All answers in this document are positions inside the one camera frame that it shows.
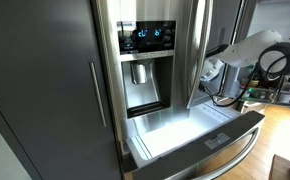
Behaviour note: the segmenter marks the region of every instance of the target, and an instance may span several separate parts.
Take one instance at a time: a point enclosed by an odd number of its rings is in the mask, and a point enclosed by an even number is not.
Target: digital display
[[[174,49],[175,21],[119,21],[117,33],[120,54]]]

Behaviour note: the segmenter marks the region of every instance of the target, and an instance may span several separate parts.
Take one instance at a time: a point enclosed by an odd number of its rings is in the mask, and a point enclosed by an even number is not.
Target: freezer drawer
[[[169,179],[188,171],[241,138],[253,134],[237,158],[202,178],[215,178],[235,166],[255,144],[264,115],[240,115],[207,102],[191,108],[189,118],[126,140],[138,168],[133,179]]]

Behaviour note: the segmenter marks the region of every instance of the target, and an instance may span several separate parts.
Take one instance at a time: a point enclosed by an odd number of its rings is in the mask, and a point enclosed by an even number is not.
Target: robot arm
[[[281,40],[282,37],[279,33],[272,30],[265,30],[237,44],[228,46],[222,45],[212,50],[206,56],[201,81],[210,81],[216,77],[224,63],[234,67],[245,67],[250,64],[255,64],[259,55],[262,54],[265,49],[281,42]],[[264,54],[263,57],[268,59],[268,56],[272,55]]]

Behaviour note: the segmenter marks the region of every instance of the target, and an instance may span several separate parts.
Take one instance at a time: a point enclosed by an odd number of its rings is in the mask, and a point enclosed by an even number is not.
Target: wooden floor
[[[219,177],[219,180],[268,179],[274,154],[290,160],[290,109],[268,106],[264,114],[266,118],[261,134],[252,152],[239,165]],[[245,138],[213,157],[201,166],[200,174],[209,172],[230,160],[248,140]]]

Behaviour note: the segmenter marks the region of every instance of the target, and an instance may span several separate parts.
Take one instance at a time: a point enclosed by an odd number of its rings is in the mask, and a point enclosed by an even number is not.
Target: cabinet door
[[[0,111],[43,179],[121,178],[88,0],[0,0]]]

